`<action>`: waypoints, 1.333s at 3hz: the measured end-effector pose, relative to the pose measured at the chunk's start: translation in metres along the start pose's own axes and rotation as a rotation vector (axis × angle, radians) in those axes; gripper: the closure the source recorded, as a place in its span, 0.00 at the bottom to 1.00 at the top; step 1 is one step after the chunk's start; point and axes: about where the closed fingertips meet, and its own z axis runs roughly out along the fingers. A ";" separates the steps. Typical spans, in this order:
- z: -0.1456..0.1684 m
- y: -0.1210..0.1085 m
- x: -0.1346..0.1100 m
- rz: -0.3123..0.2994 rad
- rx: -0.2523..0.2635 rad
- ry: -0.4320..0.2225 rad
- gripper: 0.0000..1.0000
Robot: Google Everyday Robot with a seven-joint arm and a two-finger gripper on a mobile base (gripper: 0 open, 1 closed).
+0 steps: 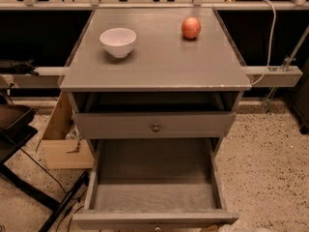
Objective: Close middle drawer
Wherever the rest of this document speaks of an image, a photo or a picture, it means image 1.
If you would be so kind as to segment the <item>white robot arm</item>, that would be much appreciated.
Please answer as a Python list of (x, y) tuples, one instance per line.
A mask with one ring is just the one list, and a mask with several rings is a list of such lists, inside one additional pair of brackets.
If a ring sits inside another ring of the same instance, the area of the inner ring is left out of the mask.
[(273, 231), (266, 228), (256, 228), (254, 230), (248, 230), (238, 228), (234, 225), (225, 224), (218, 229), (218, 232), (273, 232)]

